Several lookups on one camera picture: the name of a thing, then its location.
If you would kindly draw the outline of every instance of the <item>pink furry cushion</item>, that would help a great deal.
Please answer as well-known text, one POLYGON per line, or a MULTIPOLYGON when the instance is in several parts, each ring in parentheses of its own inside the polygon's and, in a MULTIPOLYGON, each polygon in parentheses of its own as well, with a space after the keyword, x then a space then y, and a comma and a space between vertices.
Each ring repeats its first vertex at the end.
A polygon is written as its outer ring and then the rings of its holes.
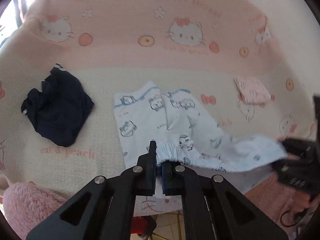
POLYGON ((27 183, 12 184, 3 195, 5 216, 22 240, 26 239, 32 228, 65 202, 65 198, 27 183))

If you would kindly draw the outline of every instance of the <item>floor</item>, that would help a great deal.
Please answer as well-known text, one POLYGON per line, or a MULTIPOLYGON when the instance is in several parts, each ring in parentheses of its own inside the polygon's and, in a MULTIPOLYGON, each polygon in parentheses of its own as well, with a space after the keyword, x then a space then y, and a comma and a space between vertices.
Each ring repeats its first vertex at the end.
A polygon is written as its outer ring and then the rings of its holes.
MULTIPOLYGON (((186 240, 184 232, 184 221, 183 221, 183 211, 180 210, 180 226, 181 226, 181 240, 186 240)), ((152 216, 157 223, 157 228, 154 230, 154 233, 165 237, 169 240, 179 240, 179 230, 178 230, 178 220, 177 220, 178 211, 165 213, 160 215, 152 216)), ((153 240, 161 239, 155 235, 152 236, 153 240)), ((137 234, 131 235, 131 240, 141 240, 137 234)))

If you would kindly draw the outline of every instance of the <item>pink bow print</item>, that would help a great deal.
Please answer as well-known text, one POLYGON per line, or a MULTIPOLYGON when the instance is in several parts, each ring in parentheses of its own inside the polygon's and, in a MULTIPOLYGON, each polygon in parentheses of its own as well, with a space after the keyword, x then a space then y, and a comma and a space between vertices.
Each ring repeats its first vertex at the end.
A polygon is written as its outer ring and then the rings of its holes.
POLYGON ((176 17, 176 18, 174 19, 174 21, 175 21, 175 22, 178 24, 178 26, 180 26, 180 27, 182 27, 183 25, 188 26, 189 23, 190 23, 190 20, 189 20, 188 17, 186 17, 186 18, 176 17))
POLYGON ((47 20, 49 23, 55 23, 58 20, 57 15, 47 15, 47 20))

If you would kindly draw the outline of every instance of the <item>clothing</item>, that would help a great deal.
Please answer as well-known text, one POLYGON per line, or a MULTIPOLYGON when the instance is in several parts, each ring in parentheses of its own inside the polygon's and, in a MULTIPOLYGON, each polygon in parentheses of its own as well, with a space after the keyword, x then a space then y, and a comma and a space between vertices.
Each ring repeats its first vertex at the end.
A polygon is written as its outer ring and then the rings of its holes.
POLYGON ((26 114, 36 132, 55 144, 69 147, 90 114, 94 103, 80 81, 59 64, 42 81, 42 92, 33 88, 23 101, 26 114))
POLYGON ((235 82, 245 104, 261 104, 271 100, 271 95, 259 79, 237 77, 235 82))
MULTIPOLYGON (((156 141, 158 164, 169 160, 242 172, 286 157, 283 147, 272 139, 225 134, 186 89, 161 93, 148 82, 136 92, 116 94, 114 111, 127 168, 135 166, 138 157, 147 152, 150 140, 156 141)), ((258 181, 250 181, 250 186, 258 181)))

